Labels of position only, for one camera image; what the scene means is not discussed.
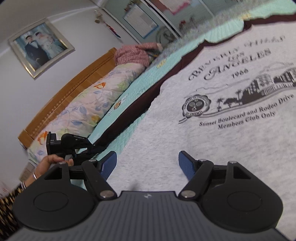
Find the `hand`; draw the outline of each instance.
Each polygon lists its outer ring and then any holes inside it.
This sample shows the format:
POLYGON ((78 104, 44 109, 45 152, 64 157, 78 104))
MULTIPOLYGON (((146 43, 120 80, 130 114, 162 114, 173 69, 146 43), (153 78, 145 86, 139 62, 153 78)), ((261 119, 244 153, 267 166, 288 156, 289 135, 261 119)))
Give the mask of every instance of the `hand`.
MULTIPOLYGON (((62 157, 57 156, 56 154, 48 155, 44 157, 34 171, 36 178, 39 178, 40 176, 45 174, 48 171, 51 164, 56 164, 61 161, 64 161, 64 159, 62 157)), ((68 166, 70 167, 74 165, 73 159, 69 159, 68 161, 65 161, 65 162, 67 162, 68 166)), ((32 176, 30 176, 24 183, 26 187, 28 187, 34 181, 35 179, 32 176)))

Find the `blue rubber grip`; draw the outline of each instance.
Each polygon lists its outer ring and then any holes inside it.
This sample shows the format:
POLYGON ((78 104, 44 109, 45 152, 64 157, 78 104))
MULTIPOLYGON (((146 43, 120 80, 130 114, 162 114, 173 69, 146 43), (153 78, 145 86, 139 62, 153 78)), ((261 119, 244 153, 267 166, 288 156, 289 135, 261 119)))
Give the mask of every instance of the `blue rubber grip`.
POLYGON ((117 164, 117 154, 114 152, 112 156, 110 156, 102 166, 101 175, 107 181, 110 174, 113 172, 114 168, 117 164))
POLYGON ((179 166, 188 180, 194 176, 195 170, 193 162, 191 162, 182 152, 179 152, 179 166))

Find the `groom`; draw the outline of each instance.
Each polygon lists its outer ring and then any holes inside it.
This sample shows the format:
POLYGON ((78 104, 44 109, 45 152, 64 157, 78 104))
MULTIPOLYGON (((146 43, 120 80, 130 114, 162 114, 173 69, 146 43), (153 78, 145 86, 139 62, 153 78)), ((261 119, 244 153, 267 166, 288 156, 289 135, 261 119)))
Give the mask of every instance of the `groom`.
POLYGON ((27 45, 25 46, 25 50, 28 56, 41 66, 44 65, 49 60, 46 52, 41 48, 36 40, 33 40, 31 35, 26 37, 26 41, 27 45))

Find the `black device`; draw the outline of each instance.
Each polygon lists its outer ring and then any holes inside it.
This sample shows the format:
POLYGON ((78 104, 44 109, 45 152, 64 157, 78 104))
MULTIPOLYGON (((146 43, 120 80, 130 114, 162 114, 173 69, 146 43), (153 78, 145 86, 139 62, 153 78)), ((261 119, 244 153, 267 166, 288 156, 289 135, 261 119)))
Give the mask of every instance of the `black device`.
POLYGON ((115 165, 115 152, 81 166, 56 164, 16 198, 21 229, 9 241, 287 241, 275 228, 281 199, 238 162, 219 166, 181 151, 189 182, 178 196, 118 197, 106 181, 115 165), (84 179, 87 191, 70 179, 84 179))
POLYGON ((94 147, 87 137, 69 133, 63 134, 60 140, 57 140, 57 135, 51 132, 48 132, 46 137, 47 155, 56 154, 62 158, 72 155, 75 166, 81 165, 82 162, 91 159, 105 149, 106 147, 94 147), (76 150, 81 148, 87 148, 87 150, 76 153, 76 150))

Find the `framed wedding photo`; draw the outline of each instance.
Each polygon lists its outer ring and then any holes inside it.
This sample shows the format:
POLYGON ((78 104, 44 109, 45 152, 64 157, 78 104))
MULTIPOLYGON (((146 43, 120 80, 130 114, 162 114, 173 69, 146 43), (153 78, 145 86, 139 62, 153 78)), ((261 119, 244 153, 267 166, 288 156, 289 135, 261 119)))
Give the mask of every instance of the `framed wedding photo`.
POLYGON ((23 29, 9 38, 8 42, 34 79, 74 51, 69 41, 47 19, 23 29))

